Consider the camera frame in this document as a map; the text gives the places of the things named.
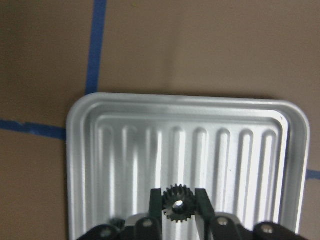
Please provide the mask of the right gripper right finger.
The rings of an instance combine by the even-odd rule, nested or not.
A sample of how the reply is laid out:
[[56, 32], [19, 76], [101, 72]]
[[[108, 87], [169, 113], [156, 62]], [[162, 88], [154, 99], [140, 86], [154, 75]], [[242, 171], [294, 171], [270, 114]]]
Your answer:
[[207, 191], [204, 188], [195, 189], [195, 216], [201, 217], [203, 220], [211, 220], [215, 217], [215, 210], [209, 199]]

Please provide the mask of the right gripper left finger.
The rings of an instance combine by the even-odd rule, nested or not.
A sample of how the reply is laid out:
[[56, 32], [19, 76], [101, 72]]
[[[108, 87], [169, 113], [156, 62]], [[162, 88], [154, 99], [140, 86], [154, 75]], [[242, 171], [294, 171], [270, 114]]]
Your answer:
[[148, 214], [150, 217], [156, 219], [159, 223], [162, 222], [163, 196], [160, 188], [153, 188], [150, 190]]

